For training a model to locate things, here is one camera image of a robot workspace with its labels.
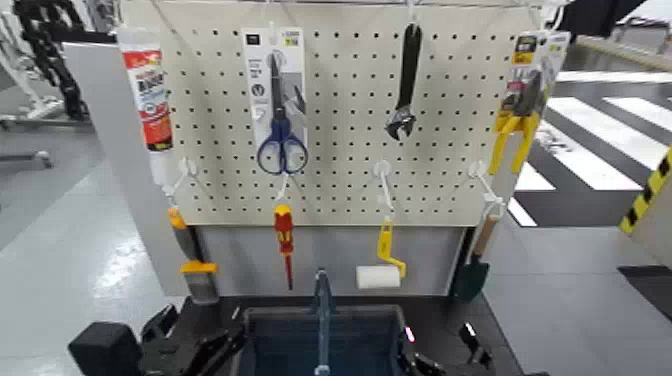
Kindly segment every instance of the blue scissors handle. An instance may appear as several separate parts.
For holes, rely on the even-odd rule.
[[[297,168],[293,168],[289,161],[290,155],[287,151],[300,149],[300,163]],[[277,152],[277,168],[272,168],[272,162],[264,161],[264,158],[271,160],[270,156],[265,154],[269,151]],[[291,131],[291,124],[288,119],[273,118],[271,121],[271,135],[264,140],[264,142],[257,150],[257,163],[259,167],[266,173],[271,175],[281,175],[283,172],[294,174],[301,171],[308,163],[308,149]]]

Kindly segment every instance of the paint roller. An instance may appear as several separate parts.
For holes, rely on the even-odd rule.
[[[378,258],[388,265],[358,266],[356,268],[359,289],[400,287],[406,277],[406,263],[392,257],[392,220],[385,217],[378,236]]]

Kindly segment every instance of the adhesive tube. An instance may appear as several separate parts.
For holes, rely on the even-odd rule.
[[[172,186],[180,173],[173,150],[159,34],[141,28],[120,27],[117,40],[142,122],[154,183],[161,187]]]

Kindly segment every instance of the screwdriver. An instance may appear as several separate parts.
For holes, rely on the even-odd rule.
[[[292,209],[289,205],[278,205],[275,207],[275,232],[278,234],[280,242],[280,253],[285,256],[285,273],[287,274],[287,286],[290,290],[294,289],[292,279],[292,252],[294,251],[294,239],[292,237]]]

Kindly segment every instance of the scissors blade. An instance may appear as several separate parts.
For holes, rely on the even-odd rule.
[[[271,54],[271,95],[273,96],[273,116],[284,119],[285,106],[282,99],[282,81],[280,81],[280,70],[278,69],[278,62],[275,60],[275,54]]]

